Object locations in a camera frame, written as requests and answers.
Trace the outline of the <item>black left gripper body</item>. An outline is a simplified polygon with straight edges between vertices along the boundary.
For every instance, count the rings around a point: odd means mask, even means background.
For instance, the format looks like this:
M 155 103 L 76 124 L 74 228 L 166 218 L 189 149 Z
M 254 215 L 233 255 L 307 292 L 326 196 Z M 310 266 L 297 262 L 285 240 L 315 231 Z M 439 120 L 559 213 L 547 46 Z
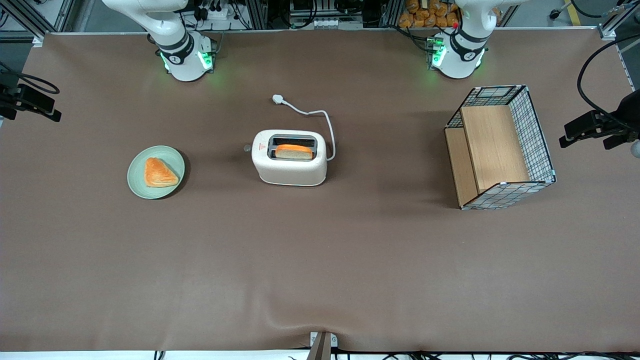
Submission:
M 629 93 L 620 101 L 619 123 L 628 132 L 640 132 L 640 89 Z

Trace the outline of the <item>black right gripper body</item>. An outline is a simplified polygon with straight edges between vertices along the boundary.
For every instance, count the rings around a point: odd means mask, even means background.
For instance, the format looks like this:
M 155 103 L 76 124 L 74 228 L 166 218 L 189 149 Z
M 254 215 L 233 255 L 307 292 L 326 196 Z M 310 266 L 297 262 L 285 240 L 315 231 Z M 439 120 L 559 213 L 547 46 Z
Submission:
M 0 83 L 0 107 L 2 109 L 21 109 L 23 84 L 9 86 Z

